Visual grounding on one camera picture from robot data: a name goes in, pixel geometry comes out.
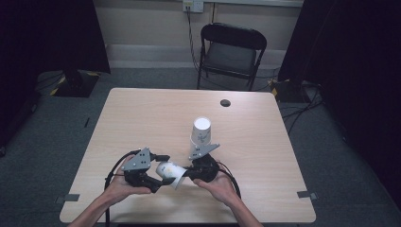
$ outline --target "wooden table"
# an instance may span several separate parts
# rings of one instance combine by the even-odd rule
[[[220,105],[222,99],[230,107]],[[242,200],[261,222],[313,222],[316,218],[303,176],[288,139],[274,96],[269,93],[115,88],[110,91],[80,164],[61,221],[71,222],[103,191],[104,179],[124,154],[149,147],[170,161],[190,166],[189,136],[193,121],[212,121],[211,152],[230,168]],[[158,165],[152,162],[148,175]],[[230,209],[189,178],[174,190],[163,186],[155,194],[132,195],[111,207],[119,223],[235,222]]]

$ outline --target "chair backrest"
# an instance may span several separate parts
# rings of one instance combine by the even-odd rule
[[[264,50],[268,44],[265,36],[257,30],[222,23],[204,26],[200,32],[200,37],[203,46],[204,40],[254,50]]]

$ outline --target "black tape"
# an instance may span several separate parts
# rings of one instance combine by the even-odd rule
[[[316,192],[309,193],[308,191],[300,191],[300,192],[297,192],[297,194],[298,194],[299,199],[310,198],[312,201],[315,201],[319,198],[318,194],[316,194]]]
[[[64,204],[65,201],[78,201],[79,194],[68,194],[64,197],[57,197],[54,201],[57,204]]]

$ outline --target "forearm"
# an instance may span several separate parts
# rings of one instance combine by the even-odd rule
[[[227,202],[227,205],[233,212],[239,226],[263,226],[240,198],[236,197],[232,199],[230,202]]]
[[[104,194],[97,197],[70,225],[70,227],[94,226],[103,213],[112,205]]]

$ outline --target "black curtain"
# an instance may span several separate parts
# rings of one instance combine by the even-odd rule
[[[42,72],[110,73],[92,0],[0,1],[0,142]]]
[[[401,1],[305,0],[281,79],[320,83],[344,137],[401,207]]]

